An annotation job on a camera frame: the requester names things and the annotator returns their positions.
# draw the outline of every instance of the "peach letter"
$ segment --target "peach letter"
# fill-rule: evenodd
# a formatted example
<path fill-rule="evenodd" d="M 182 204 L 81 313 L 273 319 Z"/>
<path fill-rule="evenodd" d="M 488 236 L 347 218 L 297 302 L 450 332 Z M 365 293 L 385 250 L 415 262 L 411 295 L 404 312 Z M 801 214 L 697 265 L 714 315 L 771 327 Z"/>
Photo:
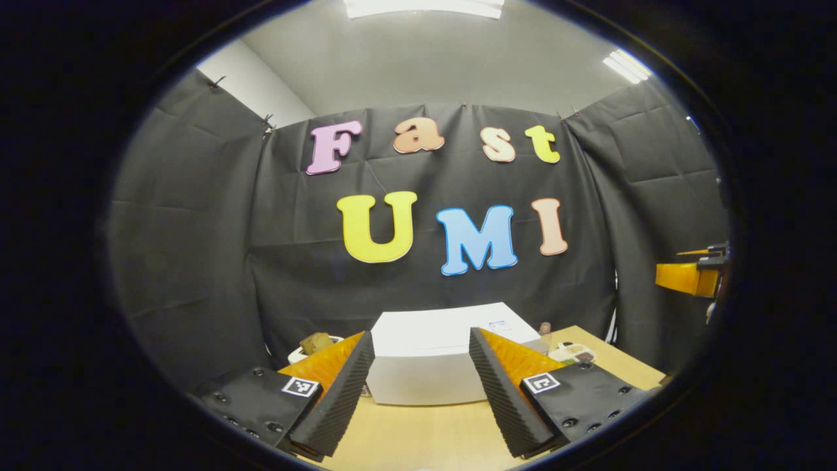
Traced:
<path fill-rule="evenodd" d="M 569 245 L 561 236 L 561 222 L 558 220 L 558 207 L 561 202 L 554 198 L 536 199 L 531 207 L 541 219 L 543 245 L 541 253 L 546 256 L 556 255 L 567 250 Z"/>
<path fill-rule="evenodd" d="M 482 142 L 485 142 L 482 152 L 488 159 L 495 162 L 511 162 L 515 159 L 515 149 L 509 143 L 511 136 L 505 129 L 484 127 L 480 131 L 480 137 L 482 137 Z"/>
<path fill-rule="evenodd" d="M 401 122 L 395 127 L 398 135 L 393 147 L 400 153 L 414 153 L 419 150 L 432 151 L 442 147 L 444 137 L 439 135 L 439 127 L 430 118 L 417 117 Z"/>

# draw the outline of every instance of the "white label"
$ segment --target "white label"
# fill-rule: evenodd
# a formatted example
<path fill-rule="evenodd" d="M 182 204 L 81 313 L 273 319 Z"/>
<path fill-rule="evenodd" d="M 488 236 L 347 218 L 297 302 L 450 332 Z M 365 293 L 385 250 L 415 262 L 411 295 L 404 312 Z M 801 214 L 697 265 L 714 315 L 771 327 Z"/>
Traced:
<path fill-rule="evenodd" d="M 293 394 L 294 396 L 311 397 L 319 385 L 320 383 L 316 381 L 302 380 L 301 378 L 291 376 L 290 381 L 282 388 L 282 391 Z"/>
<path fill-rule="evenodd" d="M 523 382 L 526 383 L 526 386 L 532 394 L 544 392 L 548 389 L 559 387 L 561 385 L 561 383 L 559 383 L 558 380 L 553 378 L 549 373 L 541 373 L 540 375 L 523 378 Z"/>
<path fill-rule="evenodd" d="M 497 321 L 497 322 L 489 322 L 488 326 L 494 332 L 505 332 L 507 330 L 511 330 L 511 326 L 509 326 L 509 324 L 506 323 L 505 320 L 501 320 L 501 321 Z"/>

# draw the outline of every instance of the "ceiling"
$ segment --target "ceiling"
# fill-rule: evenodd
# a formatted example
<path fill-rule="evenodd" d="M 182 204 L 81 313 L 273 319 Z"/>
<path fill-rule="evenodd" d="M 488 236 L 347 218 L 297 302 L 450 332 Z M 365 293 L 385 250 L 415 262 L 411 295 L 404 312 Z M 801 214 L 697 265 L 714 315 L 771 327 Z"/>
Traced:
<path fill-rule="evenodd" d="M 244 42 L 317 115 L 465 102 L 568 116 L 629 82 L 602 63 L 615 47 L 523 1 L 499 20 L 409 12 L 349 19 L 315 0 Z"/>

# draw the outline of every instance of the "letter m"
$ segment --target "letter m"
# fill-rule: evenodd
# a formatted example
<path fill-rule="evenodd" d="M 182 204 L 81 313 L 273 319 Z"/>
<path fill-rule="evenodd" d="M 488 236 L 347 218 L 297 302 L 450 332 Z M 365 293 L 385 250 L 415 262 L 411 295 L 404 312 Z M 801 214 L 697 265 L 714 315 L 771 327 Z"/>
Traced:
<path fill-rule="evenodd" d="M 513 214 L 514 210 L 509 206 L 491 206 L 485 214 L 482 230 L 476 229 L 465 210 L 451 208 L 436 214 L 436 220 L 444 226 L 447 240 L 448 262 L 442 266 L 442 274 L 450 277 L 468 271 L 468 264 L 462 259 L 462 251 L 465 251 L 477 270 L 482 268 L 489 248 L 489 268 L 505 268 L 516 264 L 517 256 L 511 249 Z"/>

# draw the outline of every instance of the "clip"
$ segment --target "clip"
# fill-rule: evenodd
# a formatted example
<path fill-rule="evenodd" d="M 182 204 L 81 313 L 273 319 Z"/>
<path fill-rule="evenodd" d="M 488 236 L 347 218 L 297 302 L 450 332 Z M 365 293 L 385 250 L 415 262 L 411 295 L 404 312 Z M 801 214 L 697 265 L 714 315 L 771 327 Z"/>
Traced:
<path fill-rule="evenodd" d="M 220 79 L 216 80 L 213 84 L 211 84 L 209 86 L 209 90 L 214 90 L 214 89 L 218 88 L 218 84 L 221 83 L 221 80 L 226 79 L 226 78 L 227 78 L 227 76 L 224 75 Z"/>
<path fill-rule="evenodd" d="M 265 115 L 264 119 L 262 120 L 262 124 L 264 126 L 267 126 L 267 130 L 264 131 L 265 134 L 271 134 L 273 130 L 276 129 L 276 126 L 270 124 L 270 122 L 268 121 L 271 117 L 273 117 L 273 115 Z"/>

